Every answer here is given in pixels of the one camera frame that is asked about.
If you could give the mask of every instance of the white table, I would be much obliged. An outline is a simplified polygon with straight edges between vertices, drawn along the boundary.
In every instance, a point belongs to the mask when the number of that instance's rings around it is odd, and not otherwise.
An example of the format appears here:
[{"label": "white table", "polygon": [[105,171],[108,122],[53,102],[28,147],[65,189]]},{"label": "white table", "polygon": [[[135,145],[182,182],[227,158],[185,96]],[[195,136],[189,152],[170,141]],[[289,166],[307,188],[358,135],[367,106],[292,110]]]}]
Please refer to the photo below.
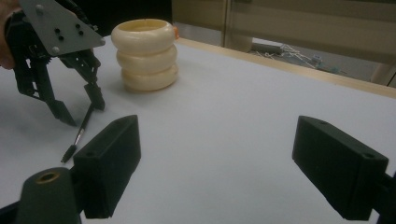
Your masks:
[{"label": "white table", "polygon": [[[95,50],[106,109],[94,111],[79,146],[110,121],[137,114],[142,160],[114,217],[83,223],[350,223],[291,159],[300,115],[349,133],[389,158],[389,175],[396,171],[396,91],[187,40],[179,40],[177,49],[177,82],[147,93],[123,89],[109,39]],[[58,60],[49,73],[57,99],[81,123],[89,105],[84,81]],[[2,69],[0,78],[4,207],[20,198],[30,175],[63,166],[78,128],[19,94],[12,71]],[[343,86],[348,83],[360,90]],[[376,222],[375,212],[370,222]]]}]

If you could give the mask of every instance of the stacked rings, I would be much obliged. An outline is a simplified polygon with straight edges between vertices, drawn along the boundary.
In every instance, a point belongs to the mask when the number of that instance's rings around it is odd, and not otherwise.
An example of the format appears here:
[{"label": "stacked rings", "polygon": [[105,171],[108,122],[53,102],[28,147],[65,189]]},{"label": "stacked rings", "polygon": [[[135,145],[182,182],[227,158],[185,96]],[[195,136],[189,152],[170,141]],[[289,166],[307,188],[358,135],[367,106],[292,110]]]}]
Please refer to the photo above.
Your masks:
[{"label": "stacked rings", "polygon": [[177,79],[175,31],[167,21],[136,20],[116,26],[111,40],[128,91],[156,91]]}]

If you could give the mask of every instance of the pen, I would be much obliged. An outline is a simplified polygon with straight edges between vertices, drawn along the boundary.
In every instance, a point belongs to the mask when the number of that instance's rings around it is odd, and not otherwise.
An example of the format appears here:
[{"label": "pen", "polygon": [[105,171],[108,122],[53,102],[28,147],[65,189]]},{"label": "pen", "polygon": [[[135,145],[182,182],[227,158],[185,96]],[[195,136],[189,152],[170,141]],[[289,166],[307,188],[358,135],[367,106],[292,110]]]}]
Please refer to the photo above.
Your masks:
[{"label": "pen", "polygon": [[62,157],[61,162],[63,162],[63,163],[68,162],[70,160],[70,158],[72,158],[72,156],[76,152],[77,143],[78,143],[79,139],[81,138],[82,134],[85,132],[85,129],[87,127],[88,120],[90,119],[92,111],[93,111],[93,104],[91,104],[90,107],[88,108],[87,114],[85,115],[85,118],[82,121],[81,127],[78,130],[78,133],[77,133],[76,140],[75,140],[74,144],[71,145],[69,147],[69,149],[67,149],[67,151],[64,153],[64,156]]}]

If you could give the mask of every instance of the black mount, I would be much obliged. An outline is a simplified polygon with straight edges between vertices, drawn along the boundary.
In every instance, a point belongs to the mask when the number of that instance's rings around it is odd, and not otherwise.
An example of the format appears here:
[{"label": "black mount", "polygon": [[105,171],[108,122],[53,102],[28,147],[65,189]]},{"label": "black mount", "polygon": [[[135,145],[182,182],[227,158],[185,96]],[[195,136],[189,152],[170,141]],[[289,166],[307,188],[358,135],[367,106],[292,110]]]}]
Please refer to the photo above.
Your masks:
[{"label": "black mount", "polygon": [[300,116],[292,158],[341,217],[368,220],[374,209],[378,224],[396,223],[396,174],[385,173],[385,156],[328,122]]},{"label": "black mount", "polygon": [[21,200],[0,209],[0,223],[81,223],[108,218],[141,158],[137,116],[111,122],[76,156],[70,170],[51,168],[29,177]]}]

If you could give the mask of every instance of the hand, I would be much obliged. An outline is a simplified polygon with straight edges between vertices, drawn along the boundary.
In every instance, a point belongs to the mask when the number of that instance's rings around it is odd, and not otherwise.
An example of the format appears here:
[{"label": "hand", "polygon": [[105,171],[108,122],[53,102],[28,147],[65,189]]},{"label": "hand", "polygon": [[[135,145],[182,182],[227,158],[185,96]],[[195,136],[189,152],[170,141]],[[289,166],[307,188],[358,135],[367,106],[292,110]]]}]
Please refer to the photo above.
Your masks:
[{"label": "hand", "polygon": [[21,10],[19,0],[0,0],[0,65],[5,69],[12,69],[15,66],[4,35],[6,22],[9,16],[18,10]]}]

